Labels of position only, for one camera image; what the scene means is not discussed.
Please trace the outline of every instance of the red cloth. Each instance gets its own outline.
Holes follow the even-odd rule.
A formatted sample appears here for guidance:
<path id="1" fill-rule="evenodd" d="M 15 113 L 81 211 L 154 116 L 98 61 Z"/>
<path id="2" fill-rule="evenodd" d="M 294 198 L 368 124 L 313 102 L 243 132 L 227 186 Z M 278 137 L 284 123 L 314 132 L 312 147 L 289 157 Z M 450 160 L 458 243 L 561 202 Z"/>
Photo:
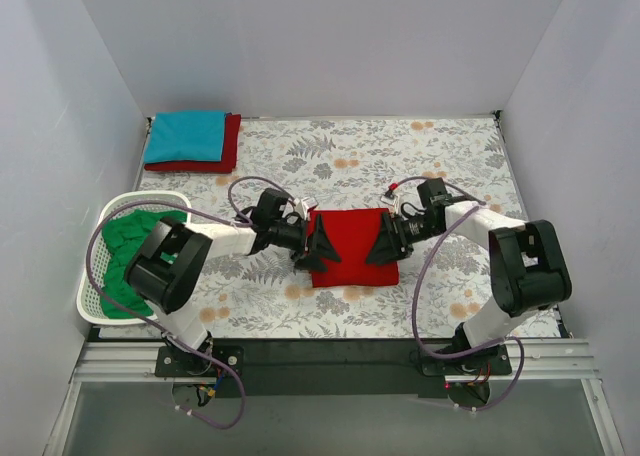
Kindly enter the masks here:
<path id="1" fill-rule="evenodd" d="M 315 227 L 316 216 L 322 222 L 329 241 L 342 258 L 341 263 L 323 259 L 329 270 L 311 272 L 314 288 L 330 286 L 393 286 L 398 284 L 398 263 L 383 266 L 366 264 L 365 259 L 380 231 L 381 214 L 386 208 L 352 209 L 348 211 L 312 211 L 309 233 Z"/>
<path id="2" fill-rule="evenodd" d="M 224 120 L 224 143 L 220 161 L 167 161 L 145 164 L 147 171 L 190 171 L 197 173 L 230 173 L 238 160 L 239 114 L 228 114 Z"/>

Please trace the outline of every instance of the basket rim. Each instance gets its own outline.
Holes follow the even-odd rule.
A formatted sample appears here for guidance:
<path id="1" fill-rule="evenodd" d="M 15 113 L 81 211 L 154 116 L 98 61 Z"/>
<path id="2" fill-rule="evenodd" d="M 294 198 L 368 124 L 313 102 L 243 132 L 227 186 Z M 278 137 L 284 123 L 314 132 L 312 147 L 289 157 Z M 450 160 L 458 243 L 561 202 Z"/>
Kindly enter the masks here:
<path id="1" fill-rule="evenodd" d="M 102 211 L 100 212 L 100 216 L 98 217 L 98 222 L 96 223 L 96 227 L 105 218 L 105 216 L 107 216 L 111 211 L 113 211 L 112 209 L 113 206 L 118 204 L 118 202 L 120 202 L 121 200 L 131 198 L 132 196 L 136 196 L 136 197 L 139 196 L 138 199 L 152 199 L 150 197 L 154 195 L 175 196 L 181 199 L 182 201 L 184 201 L 185 206 L 187 208 L 191 208 L 191 202 L 189 201 L 189 198 L 187 198 L 184 194 L 178 191 L 164 191 L 164 190 L 129 191 L 127 193 L 122 193 L 116 196 L 115 198 L 111 199 L 111 201 L 109 201 L 104 206 L 104 208 L 102 208 Z M 191 221 L 191 213 L 187 213 L 187 223 L 189 223 L 190 221 Z M 87 311 L 84 309 L 84 306 L 83 306 L 82 295 L 84 294 L 85 287 L 88 286 L 88 284 L 89 284 L 89 281 L 87 278 L 87 271 L 83 263 L 82 277 L 80 279 L 80 285 L 76 293 L 76 308 L 78 309 L 78 313 L 80 313 L 80 316 L 82 317 L 82 319 L 84 319 L 89 323 L 98 324 L 102 326 L 133 326 L 137 324 L 145 324 L 145 321 L 139 318 L 109 319 L 109 318 L 100 318 L 97 316 L 92 316 L 89 313 L 87 313 Z M 158 317 L 154 313 L 151 316 L 149 316 L 149 319 L 151 319 L 152 321 L 155 321 L 156 319 L 158 319 Z"/>

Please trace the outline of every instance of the leaf pattern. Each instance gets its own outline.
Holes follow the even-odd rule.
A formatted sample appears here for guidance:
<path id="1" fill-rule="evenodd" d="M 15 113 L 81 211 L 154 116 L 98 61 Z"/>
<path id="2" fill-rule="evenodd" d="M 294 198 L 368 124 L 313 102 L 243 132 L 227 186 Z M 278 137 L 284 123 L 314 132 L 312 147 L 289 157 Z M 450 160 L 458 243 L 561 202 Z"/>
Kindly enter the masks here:
<path id="1" fill-rule="evenodd" d="M 314 196 L 323 209 L 352 209 L 380 206 L 381 193 L 394 181 L 433 174 L 484 199 L 494 211 L 524 217 L 491 118 L 242 124 L 232 175 L 145 172 L 140 189 L 180 191 L 194 208 L 228 218 L 228 185 L 240 176 L 266 176 L 294 196 Z M 398 191 L 405 201 L 417 204 L 415 186 L 409 183 Z M 264 187 L 259 182 L 238 185 L 237 204 L 255 204 Z M 220 338 L 411 337 L 413 289 L 434 243 L 416 244 L 413 256 L 398 263 L 399 285 L 349 288 L 348 297 L 341 287 L 312 289 L 309 274 L 295 272 L 288 251 L 281 248 L 216 258 L 205 263 L 193 301 L 209 316 L 209 331 Z M 420 333 L 451 336 L 490 297 L 487 253 L 461 237 L 447 240 L 421 288 Z M 539 313 L 516 332 L 559 335 L 552 311 Z M 101 335 L 153 337 L 157 332 L 144 326 L 107 327 Z"/>

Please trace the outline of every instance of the stack of folded cloth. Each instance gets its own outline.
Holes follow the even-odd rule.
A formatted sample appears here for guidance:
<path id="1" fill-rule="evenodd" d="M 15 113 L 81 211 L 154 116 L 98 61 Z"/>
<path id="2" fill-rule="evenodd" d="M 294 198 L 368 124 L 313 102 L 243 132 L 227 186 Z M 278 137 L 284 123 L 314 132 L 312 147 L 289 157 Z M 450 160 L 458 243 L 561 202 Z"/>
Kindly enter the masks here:
<path id="1" fill-rule="evenodd" d="M 158 113 L 144 153 L 147 171 L 230 173 L 238 159 L 239 114 Z"/>

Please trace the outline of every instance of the teal cloth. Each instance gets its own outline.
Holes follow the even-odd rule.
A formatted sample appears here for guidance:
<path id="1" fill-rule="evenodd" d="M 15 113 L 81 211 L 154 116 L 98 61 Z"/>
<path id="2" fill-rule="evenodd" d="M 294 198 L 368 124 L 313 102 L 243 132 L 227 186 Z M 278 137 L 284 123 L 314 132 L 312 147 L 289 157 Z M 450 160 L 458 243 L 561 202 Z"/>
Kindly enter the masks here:
<path id="1" fill-rule="evenodd" d="M 224 111 L 158 113 L 144 164 L 167 161 L 220 161 L 224 143 Z"/>
<path id="2" fill-rule="evenodd" d="M 186 213 L 182 211 L 154 213 L 137 209 L 127 216 L 109 221 L 102 228 L 102 239 L 111 254 L 107 270 L 102 276 L 102 289 L 112 299 L 142 316 L 151 316 L 153 311 L 124 281 L 124 271 L 156 223 L 165 216 L 183 223 L 187 220 Z M 109 319 L 131 318 L 129 313 L 116 308 L 103 298 L 100 298 L 100 307 Z"/>

